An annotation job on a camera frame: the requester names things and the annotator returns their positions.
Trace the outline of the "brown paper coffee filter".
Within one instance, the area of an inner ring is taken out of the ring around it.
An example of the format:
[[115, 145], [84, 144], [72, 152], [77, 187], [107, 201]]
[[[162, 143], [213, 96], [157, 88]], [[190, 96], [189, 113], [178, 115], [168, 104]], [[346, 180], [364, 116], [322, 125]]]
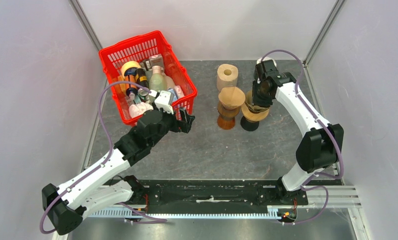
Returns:
[[252, 90], [249, 90], [246, 94], [245, 94], [245, 105], [248, 108], [248, 110], [254, 114], [258, 114], [258, 113], [263, 113], [265, 111], [268, 111], [270, 109], [270, 107], [262, 107], [262, 106], [258, 106], [255, 105], [253, 103], [253, 95], [252, 95]]

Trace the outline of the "light wooden ring holder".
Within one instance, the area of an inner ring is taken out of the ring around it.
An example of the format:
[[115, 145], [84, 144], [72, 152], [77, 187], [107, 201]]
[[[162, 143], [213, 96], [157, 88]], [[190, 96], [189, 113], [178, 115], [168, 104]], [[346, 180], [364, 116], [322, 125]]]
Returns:
[[260, 122], [263, 119], [265, 119], [269, 115], [270, 108], [267, 108], [262, 112], [253, 113], [249, 110], [249, 108], [244, 103], [241, 105], [241, 111], [242, 111], [243, 116], [246, 118], [246, 120], [248, 120], [251, 123], [255, 123], [255, 122]]

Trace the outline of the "amber glass carafe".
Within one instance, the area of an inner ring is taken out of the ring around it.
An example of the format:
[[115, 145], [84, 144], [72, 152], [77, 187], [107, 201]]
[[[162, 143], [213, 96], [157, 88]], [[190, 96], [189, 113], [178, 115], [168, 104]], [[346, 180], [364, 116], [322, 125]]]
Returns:
[[240, 108], [226, 109], [223, 105], [218, 105], [219, 116], [217, 124], [224, 130], [230, 130], [235, 126], [235, 117], [238, 115]]

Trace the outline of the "red plastic basket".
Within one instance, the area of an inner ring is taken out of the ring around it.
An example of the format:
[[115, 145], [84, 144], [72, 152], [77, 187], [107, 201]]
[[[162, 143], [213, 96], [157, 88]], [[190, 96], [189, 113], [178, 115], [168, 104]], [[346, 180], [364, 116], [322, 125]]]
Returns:
[[109, 84], [118, 81], [120, 69], [129, 61], [141, 62], [152, 55], [161, 54], [164, 70], [180, 86], [185, 97], [175, 101], [172, 106], [180, 118], [179, 108], [185, 108], [192, 115], [197, 88], [173, 52], [172, 46], [162, 32], [155, 30], [143, 35], [134, 36], [99, 51], [103, 72]]

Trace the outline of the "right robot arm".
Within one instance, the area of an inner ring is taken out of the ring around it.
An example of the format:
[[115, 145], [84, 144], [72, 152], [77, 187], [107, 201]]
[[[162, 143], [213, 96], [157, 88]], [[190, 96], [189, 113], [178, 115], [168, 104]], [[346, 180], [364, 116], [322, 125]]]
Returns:
[[277, 181], [276, 200], [283, 205], [289, 204], [297, 194], [305, 191], [304, 185], [335, 163], [339, 164], [340, 170], [338, 175], [331, 177], [342, 178], [343, 127], [331, 124], [316, 111], [290, 73], [255, 74], [254, 78], [253, 104], [270, 106], [273, 100], [277, 100], [291, 115], [303, 137], [296, 150], [296, 164]]

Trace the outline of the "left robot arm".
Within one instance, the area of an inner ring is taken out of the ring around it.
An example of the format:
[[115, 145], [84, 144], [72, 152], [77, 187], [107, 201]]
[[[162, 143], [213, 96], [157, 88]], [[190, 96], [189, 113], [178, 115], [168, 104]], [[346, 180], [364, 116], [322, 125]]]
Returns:
[[180, 119], [162, 109], [146, 111], [136, 126], [111, 145], [102, 160], [59, 186], [49, 183], [43, 187], [41, 233], [66, 235], [100, 209], [127, 201], [140, 203], [144, 191], [134, 177], [123, 179], [106, 189], [99, 187], [149, 155], [168, 132], [190, 132], [195, 116], [188, 114], [183, 107], [179, 113]]

